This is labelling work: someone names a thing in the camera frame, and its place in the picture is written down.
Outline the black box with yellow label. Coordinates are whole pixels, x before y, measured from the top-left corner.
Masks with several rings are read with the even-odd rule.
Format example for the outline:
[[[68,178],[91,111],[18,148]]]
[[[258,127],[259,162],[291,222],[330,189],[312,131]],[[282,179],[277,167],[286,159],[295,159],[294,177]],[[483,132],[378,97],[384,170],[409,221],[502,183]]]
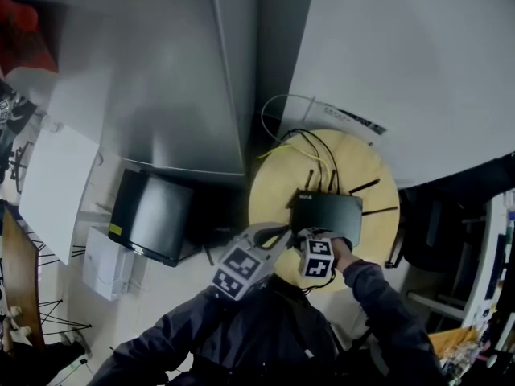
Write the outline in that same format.
[[[193,254],[183,247],[193,196],[190,187],[124,170],[108,237],[139,255],[176,267]]]

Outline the orange cardboard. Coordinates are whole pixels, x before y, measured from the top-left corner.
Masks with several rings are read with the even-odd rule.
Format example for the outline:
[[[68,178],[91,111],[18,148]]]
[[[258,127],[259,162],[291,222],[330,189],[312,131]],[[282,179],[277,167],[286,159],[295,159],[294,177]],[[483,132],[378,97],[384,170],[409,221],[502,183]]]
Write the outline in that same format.
[[[463,342],[475,342],[479,338],[479,332],[473,327],[456,328],[449,331],[440,331],[429,334],[429,339],[434,352],[439,359],[459,346]]]

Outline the grey refrigerator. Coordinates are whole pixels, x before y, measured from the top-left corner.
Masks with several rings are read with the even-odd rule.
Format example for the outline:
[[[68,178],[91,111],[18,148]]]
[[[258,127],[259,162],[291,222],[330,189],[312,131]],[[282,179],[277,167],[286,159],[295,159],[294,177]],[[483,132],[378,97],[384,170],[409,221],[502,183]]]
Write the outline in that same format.
[[[54,118],[134,162],[244,173],[258,0],[57,1]]]

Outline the black mesh office chair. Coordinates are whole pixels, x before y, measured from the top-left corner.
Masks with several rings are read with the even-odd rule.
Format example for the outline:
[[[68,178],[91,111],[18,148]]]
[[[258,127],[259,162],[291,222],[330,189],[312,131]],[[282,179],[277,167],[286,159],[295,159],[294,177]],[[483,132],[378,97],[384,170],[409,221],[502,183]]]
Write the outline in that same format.
[[[515,187],[515,151],[399,191],[403,233],[395,265],[404,259],[430,272],[457,264],[466,241],[465,221],[477,220],[493,197]]]

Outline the white printed sheet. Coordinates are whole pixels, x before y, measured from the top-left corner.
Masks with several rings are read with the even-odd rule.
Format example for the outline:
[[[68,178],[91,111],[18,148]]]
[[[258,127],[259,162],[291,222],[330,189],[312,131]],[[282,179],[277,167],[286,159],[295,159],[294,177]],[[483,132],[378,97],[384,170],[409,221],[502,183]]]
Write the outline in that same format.
[[[349,133],[370,146],[377,146],[387,129],[363,117],[313,101],[303,117],[308,129],[334,129]]]

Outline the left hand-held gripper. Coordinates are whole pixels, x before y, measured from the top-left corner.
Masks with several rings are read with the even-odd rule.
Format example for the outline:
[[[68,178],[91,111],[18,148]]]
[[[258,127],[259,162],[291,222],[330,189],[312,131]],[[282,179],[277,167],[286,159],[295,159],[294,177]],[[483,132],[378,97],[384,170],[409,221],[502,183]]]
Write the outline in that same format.
[[[216,263],[211,286],[225,297],[240,301],[272,273],[273,258],[278,258],[289,248],[291,236],[292,232],[285,224],[250,225],[226,245]],[[273,240],[271,245],[265,247],[270,240]]]

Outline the white desk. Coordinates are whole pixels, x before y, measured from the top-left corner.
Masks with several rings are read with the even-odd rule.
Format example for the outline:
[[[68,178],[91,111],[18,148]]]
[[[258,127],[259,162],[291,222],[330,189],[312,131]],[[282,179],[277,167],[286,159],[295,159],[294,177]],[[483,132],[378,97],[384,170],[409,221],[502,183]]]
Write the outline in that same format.
[[[463,313],[462,328],[484,331],[495,312],[507,273],[515,233],[515,189],[487,203],[479,265]]]

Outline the person's left forearm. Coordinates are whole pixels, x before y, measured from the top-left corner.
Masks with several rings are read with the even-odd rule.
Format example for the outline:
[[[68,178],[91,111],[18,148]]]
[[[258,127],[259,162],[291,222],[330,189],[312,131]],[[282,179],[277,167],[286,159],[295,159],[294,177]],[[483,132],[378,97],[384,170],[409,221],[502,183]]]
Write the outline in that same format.
[[[166,331],[193,340],[214,331],[227,316],[233,302],[209,286],[162,317]]]

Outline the person's dark jacket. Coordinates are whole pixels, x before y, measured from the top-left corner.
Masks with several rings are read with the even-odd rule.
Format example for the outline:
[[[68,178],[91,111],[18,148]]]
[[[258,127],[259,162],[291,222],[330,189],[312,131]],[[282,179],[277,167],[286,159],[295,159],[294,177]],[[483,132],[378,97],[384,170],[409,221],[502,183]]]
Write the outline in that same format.
[[[89,386],[447,386],[424,327],[403,303],[365,314],[386,376],[340,354],[324,315],[275,278],[197,339],[170,334],[160,318],[120,344]]]

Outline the black router with antennas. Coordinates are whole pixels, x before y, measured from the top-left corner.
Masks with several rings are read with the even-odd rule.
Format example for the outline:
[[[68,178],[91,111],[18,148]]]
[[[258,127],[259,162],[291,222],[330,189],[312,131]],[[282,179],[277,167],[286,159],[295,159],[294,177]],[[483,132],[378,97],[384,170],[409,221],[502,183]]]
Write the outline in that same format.
[[[364,183],[353,188],[348,195],[297,190],[286,204],[286,209],[290,210],[290,228],[295,235],[299,235],[303,229],[311,229],[314,234],[317,230],[330,232],[335,238],[345,239],[350,248],[355,248],[361,240],[361,225],[365,216],[398,209],[398,206],[392,206],[363,211],[363,199],[354,194],[380,181],[374,179]]]

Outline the white table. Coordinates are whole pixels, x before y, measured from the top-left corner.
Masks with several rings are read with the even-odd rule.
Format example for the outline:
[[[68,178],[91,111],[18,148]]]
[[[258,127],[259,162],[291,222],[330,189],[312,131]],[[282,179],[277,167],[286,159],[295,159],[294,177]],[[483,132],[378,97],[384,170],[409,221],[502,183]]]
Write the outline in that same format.
[[[65,265],[71,260],[76,223],[107,223],[109,216],[81,204],[99,145],[74,129],[41,129],[32,150],[19,213]]]

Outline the black bag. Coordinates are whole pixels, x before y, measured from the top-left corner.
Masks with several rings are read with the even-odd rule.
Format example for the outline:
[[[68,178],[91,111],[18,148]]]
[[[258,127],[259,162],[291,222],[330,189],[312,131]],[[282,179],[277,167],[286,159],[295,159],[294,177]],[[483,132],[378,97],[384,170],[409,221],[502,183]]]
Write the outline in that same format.
[[[225,245],[248,225],[246,189],[204,186],[195,189],[187,219],[186,239],[196,247]]]

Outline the person's right forearm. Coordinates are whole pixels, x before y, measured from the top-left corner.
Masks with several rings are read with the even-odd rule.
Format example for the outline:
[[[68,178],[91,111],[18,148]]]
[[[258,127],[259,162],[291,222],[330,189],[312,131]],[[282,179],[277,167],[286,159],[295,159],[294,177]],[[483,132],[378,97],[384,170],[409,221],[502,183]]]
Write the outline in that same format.
[[[336,269],[368,315],[402,308],[398,293],[386,281],[379,265],[354,255],[343,239],[333,238],[331,243]]]

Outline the red paper decoration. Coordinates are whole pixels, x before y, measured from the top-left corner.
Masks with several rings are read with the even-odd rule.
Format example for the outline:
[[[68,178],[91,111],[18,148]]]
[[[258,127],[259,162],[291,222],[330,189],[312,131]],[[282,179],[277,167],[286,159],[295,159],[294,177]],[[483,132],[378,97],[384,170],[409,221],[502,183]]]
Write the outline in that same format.
[[[16,68],[58,72],[39,27],[37,11],[13,0],[0,0],[0,73]]]

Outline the white computer case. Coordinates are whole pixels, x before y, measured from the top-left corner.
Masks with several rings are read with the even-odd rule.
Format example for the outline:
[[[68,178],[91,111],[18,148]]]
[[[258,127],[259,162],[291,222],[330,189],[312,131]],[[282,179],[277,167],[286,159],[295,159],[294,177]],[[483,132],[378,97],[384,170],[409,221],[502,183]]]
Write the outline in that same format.
[[[88,232],[82,281],[108,301],[119,299],[128,290],[134,253],[112,241],[106,228],[91,227]]]

